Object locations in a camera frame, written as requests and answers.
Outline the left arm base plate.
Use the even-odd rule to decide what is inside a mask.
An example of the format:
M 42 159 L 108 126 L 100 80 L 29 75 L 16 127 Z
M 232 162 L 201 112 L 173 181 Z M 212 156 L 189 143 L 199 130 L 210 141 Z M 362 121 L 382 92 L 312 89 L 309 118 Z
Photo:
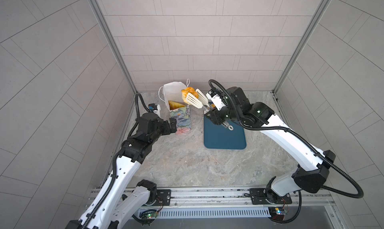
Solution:
M 157 196 L 155 201 L 152 204 L 144 204 L 146 207 L 160 207 L 160 206 L 169 206 L 171 200 L 172 191 L 167 190 L 157 190 Z

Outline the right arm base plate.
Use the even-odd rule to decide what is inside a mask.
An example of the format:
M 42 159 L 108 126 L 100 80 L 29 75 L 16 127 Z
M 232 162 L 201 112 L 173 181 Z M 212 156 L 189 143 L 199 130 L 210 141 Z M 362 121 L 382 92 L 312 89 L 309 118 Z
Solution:
M 289 194 L 281 197 L 272 190 L 266 191 L 263 188 L 253 188 L 249 190 L 253 205 L 283 205 L 292 204 L 292 199 Z

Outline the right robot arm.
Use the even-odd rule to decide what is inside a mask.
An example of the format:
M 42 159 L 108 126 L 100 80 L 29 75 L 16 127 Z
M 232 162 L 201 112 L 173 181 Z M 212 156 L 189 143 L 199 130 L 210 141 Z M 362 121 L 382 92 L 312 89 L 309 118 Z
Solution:
M 276 113 L 262 102 L 250 103 L 239 87 L 211 88 L 206 95 L 209 111 L 205 117 L 215 125 L 236 122 L 242 128 L 260 131 L 297 162 L 292 173 L 273 177 L 267 184 L 263 197 L 271 204 L 292 192 L 305 191 L 315 194 L 323 188 L 336 156 L 330 150 L 322 151 L 291 130 Z

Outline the floral paper bag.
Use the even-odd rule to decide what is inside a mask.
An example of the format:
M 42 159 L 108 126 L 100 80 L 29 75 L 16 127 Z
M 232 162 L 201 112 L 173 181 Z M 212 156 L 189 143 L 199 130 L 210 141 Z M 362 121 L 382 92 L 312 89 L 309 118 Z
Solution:
M 187 80 L 187 84 L 183 82 L 170 82 L 163 85 L 158 91 L 159 99 L 165 103 L 170 113 L 170 118 L 177 120 L 176 134 L 188 133 L 192 129 L 190 105 L 184 101 L 186 93 L 188 93 L 188 85 L 189 79 Z M 185 107 L 170 111 L 169 100 L 184 104 Z

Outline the yellow striped fake croissant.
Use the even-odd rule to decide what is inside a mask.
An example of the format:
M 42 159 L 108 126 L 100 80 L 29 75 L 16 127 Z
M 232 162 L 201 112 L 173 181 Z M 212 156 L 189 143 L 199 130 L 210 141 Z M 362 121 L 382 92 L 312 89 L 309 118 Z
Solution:
M 175 110 L 175 109 L 179 109 L 179 108 L 182 108 L 182 107 L 185 107 L 184 104 L 181 104 L 181 103 L 178 103 L 178 102 L 175 102 L 175 101 L 171 101 L 171 100 L 168 101 L 168 104 L 169 104 L 169 107 L 170 107 L 170 111 Z

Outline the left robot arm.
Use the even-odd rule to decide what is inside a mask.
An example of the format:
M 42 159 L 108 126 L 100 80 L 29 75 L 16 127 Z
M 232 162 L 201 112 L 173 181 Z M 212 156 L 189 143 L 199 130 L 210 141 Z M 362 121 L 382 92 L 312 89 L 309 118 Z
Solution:
M 136 133 L 114 155 L 112 173 L 101 191 L 78 220 L 68 222 L 68 229 L 121 229 L 140 207 L 156 201 L 157 185 L 147 180 L 138 183 L 126 199 L 122 196 L 153 144 L 163 135 L 176 133 L 177 121 L 147 112 L 137 119 L 137 124 Z

